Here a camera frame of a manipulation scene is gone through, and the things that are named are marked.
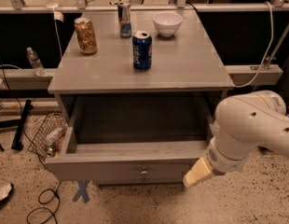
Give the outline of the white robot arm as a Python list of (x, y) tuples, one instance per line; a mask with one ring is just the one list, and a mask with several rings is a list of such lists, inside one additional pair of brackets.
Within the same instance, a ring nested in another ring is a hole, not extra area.
[(249, 152), (261, 146), (289, 159), (289, 117), (274, 91), (255, 91), (222, 100), (215, 109), (218, 131), (183, 178), (188, 188), (214, 173), (239, 170)]

